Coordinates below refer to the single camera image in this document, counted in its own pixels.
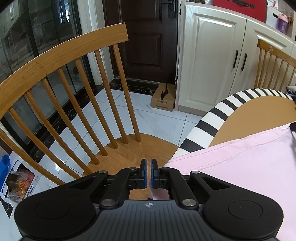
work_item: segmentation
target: glass sliding door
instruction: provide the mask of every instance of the glass sliding door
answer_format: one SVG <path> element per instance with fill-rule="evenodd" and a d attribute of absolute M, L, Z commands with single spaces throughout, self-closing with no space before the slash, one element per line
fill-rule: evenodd
<path fill-rule="evenodd" d="M 76 1 L 14 0 L 0 12 L 0 83 L 34 57 L 81 34 Z M 88 64 L 86 56 L 82 57 L 81 61 L 85 65 Z M 75 63 L 70 62 L 62 66 L 62 69 L 72 92 L 76 95 L 83 89 L 83 84 Z M 86 70 L 86 73 L 91 76 L 89 70 Z M 60 104 L 65 105 L 69 98 L 57 71 L 49 74 L 46 79 Z M 53 116 L 56 109 L 43 85 L 37 83 L 32 87 L 31 93 L 44 115 L 47 118 Z M 42 123 L 24 98 L 18 100 L 13 107 L 32 132 L 37 133 L 42 129 Z M 30 139 L 11 116 L 6 113 L 1 122 L 16 141 L 29 152 L 27 146 Z"/>

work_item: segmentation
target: pink fabric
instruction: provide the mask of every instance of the pink fabric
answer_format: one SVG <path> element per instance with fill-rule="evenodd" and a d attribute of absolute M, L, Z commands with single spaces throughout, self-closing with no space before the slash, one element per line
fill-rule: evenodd
<path fill-rule="evenodd" d="M 289 124 L 170 160 L 165 166 L 189 175 L 198 170 L 275 200 L 284 221 L 277 238 L 296 241 L 296 134 Z M 152 189 L 152 198 L 168 199 Z"/>

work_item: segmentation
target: red bag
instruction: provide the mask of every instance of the red bag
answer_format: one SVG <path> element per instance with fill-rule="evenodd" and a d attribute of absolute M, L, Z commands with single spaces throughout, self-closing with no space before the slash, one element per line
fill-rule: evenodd
<path fill-rule="evenodd" d="M 213 0 L 213 5 L 240 12 L 266 23 L 267 0 Z"/>

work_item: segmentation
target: black and white striped border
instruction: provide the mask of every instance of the black and white striped border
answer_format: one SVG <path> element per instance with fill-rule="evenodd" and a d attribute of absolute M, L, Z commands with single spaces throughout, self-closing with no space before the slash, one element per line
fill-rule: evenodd
<path fill-rule="evenodd" d="M 240 91 L 218 103 L 197 123 L 182 142 L 172 158 L 207 148 L 227 118 L 242 104 L 260 96 L 281 96 L 293 100 L 291 96 L 269 89 Z"/>

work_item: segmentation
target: blue plastic bag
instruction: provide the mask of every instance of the blue plastic bag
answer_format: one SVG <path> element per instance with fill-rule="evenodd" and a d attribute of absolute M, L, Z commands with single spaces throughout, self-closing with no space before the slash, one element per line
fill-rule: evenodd
<path fill-rule="evenodd" d="M 0 161 L 0 189 L 2 188 L 5 178 L 10 170 L 10 159 L 8 155 L 4 155 Z"/>

